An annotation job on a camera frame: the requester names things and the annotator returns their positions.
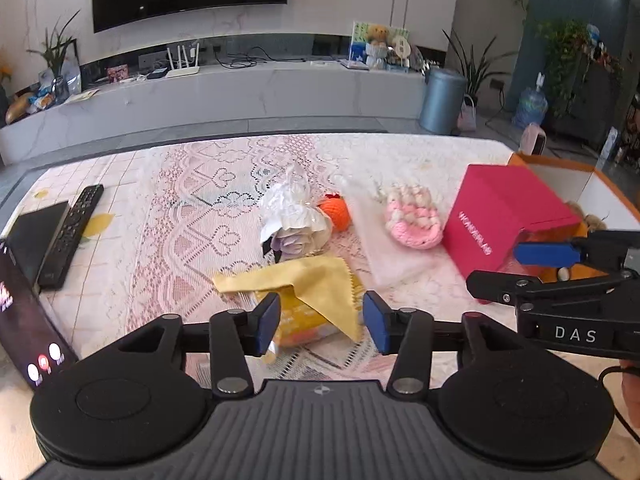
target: orange crocheted toy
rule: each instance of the orange crocheted toy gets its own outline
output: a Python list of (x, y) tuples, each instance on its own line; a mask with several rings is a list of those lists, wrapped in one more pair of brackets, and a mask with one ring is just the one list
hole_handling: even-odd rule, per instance
[(325, 195), (325, 197), (318, 209), (331, 219), (336, 231), (346, 231), (351, 224), (347, 203), (340, 195)]

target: human hand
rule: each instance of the human hand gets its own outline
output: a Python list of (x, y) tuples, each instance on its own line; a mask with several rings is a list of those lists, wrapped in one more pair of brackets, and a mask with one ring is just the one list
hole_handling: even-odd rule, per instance
[[(620, 366), (629, 368), (640, 367), (631, 361), (620, 361)], [(640, 428), (640, 377), (632, 374), (622, 374), (622, 396), (629, 410), (629, 422)]]

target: black remote control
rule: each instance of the black remote control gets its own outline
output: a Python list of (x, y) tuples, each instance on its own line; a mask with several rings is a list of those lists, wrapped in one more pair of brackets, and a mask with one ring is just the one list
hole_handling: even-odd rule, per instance
[(71, 260), (76, 253), (82, 232), (98, 205), (104, 186), (87, 186), (66, 214), (62, 229), (44, 261), (38, 277), (41, 289), (58, 290), (65, 283)]

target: trash can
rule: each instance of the trash can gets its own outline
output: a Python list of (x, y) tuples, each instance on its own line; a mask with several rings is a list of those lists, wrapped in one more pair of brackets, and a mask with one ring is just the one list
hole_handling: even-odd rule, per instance
[(420, 126), (434, 134), (450, 135), (456, 127), (466, 78), (445, 68), (432, 68), (424, 93)]

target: gray tile floor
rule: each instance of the gray tile floor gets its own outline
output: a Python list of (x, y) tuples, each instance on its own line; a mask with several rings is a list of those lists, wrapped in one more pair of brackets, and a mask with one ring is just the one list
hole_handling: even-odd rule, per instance
[[(1, 168), (0, 226), (8, 221), (18, 202), (38, 177), (52, 166), (83, 160), (84, 158), (150, 148), (163, 144), (177, 144), (190, 140), (293, 132), (429, 134), (414, 120), (375, 117), (298, 117), (188, 124), (96, 140), (39, 155), (18, 164)], [(504, 115), (493, 118), (490, 121), (478, 117), (478, 130), (472, 134), (463, 135), (465, 137), (498, 140), (498, 142), (502, 142), (516, 151), (520, 143), (521, 134), (519, 130), (511, 126), (510, 118)], [(562, 139), (549, 139), (545, 155), (570, 158), (589, 164), (595, 164), (597, 160), (597, 154), (588, 148), (582, 147), (577, 142)], [(609, 164), (605, 168), (605, 172), (625, 195), (635, 203), (636, 196), (640, 192), (640, 176), (628, 168), (615, 164)]]

